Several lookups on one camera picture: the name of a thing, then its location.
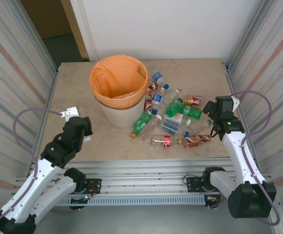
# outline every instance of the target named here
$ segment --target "marble tabletop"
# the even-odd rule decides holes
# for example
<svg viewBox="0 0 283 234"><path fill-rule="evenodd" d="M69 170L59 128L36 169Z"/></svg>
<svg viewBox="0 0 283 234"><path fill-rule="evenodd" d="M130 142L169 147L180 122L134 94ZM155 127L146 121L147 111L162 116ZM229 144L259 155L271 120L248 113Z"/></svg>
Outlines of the marble tabletop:
<svg viewBox="0 0 283 234"><path fill-rule="evenodd" d="M181 89L181 95L203 95L206 100L230 93L221 64L216 58L143 60L149 77L160 72L169 81L171 88ZM83 144L73 161L95 160L143 160L193 157L229 157L218 136L202 146L185 149L183 146L161 148L150 145L150 138L142 141L132 139L132 128L113 127L104 116L101 107L89 87L89 69L95 62L62 63L57 78L51 110L65 111L77 106L92 122L93 135ZM62 132L64 118L48 115L40 152L55 135ZM209 134L211 129L203 132ZM156 129L155 134L164 134Z"/></svg>

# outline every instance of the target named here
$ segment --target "floor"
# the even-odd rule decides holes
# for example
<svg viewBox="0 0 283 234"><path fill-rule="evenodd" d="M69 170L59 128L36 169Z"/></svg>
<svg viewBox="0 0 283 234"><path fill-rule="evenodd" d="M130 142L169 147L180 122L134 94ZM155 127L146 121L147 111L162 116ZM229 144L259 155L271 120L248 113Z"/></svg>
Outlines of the floor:
<svg viewBox="0 0 283 234"><path fill-rule="evenodd" d="M34 233L274 234L274 231L253 218L233 219L224 202L217 210L201 205L93 206L69 215L48 213Z"/></svg>
<svg viewBox="0 0 283 234"><path fill-rule="evenodd" d="M59 67L62 62L82 62L73 34L43 40L48 52Z"/></svg>

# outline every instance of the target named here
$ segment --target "green plastic bottle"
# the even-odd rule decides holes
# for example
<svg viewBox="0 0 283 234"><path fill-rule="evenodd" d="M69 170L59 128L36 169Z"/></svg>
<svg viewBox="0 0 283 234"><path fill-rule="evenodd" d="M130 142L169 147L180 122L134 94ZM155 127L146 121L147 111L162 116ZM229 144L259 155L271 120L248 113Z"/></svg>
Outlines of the green plastic bottle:
<svg viewBox="0 0 283 234"><path fill-rule="evenodd" d="M170 118L174 117L178 111L182 108L182 99L176 99L171 102L171 104L166 108L165 114L168 115Z"/></svg>
<svg viewBox="0 0 283 234"><path fill-rule="evenodd" d="M183 105L182 108L179 110L181 114L184 114L185 116L194 118L194 119L200 119L202 111L198 110L192 106Z"/></svg>
<svg viewBox="0 0 283 234"><path fill-rule="evenodd" d="M150 111L147 111L141 115L141 117L136 121L133 126L133 131L131 134L132 138L136 138L136 136L140 133L143 127L152 119L152 115Z"/></svg>

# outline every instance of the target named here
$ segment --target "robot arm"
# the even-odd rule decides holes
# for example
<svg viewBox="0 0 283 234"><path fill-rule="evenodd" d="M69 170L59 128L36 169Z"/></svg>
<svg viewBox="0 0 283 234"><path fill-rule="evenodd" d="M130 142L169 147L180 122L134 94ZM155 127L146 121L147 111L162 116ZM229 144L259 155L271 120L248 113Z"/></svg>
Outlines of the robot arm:
<svg viewBox="0 0 283 234"><path fill-rule="evenodd" d="M203 173L203 178L205 183L217 188L228 199L228 207L232 217L268 217L271 205L253 178L242 153L241 142L245 137L245 131L241 122L233 114L239 103L240 101L234 97L219 96L216 97L215 102L209 101L203 109L203 112L214 120L214 131L229 151L237 180L232 180L223 168L220 171L207 169L206 173ZM266 182L258 170L246 142L244 149L246 158L259 182L274 201L276 196L274 184Z"/></svg>
<svg viewBox="0 0 283 234"><path fill-rule="evenodd" d="M76 108L63 112L66 117L63 133L45 146L38 161L36 177L32 172L14 197L1 209L0 216L11 205L23 196L32 180L34 184L20 202L3 218L0 219L0 231L4 234L32 234L36 225L41 221L57 202L68 194L81 192L85 188L85 175L75 168L68 169L64 177L42 194L49 182L63 172L65 165L81 150L82 143L90 139L92 134L91 122L88 117L78 116Z"/></svg>

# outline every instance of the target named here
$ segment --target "orange trash bag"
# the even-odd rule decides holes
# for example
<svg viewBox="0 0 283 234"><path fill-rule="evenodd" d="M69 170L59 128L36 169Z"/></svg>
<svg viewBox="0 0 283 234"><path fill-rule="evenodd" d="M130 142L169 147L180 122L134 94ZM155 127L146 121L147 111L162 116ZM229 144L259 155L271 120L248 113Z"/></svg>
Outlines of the orange trash bag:
<svg viewBox="0 0 283 234"><path fill-rule="evenodd" d="M91 69L89 83L101 104L113 109L127 109L145 95L148 72L139 60L116 55L101 60Z"/></svg>

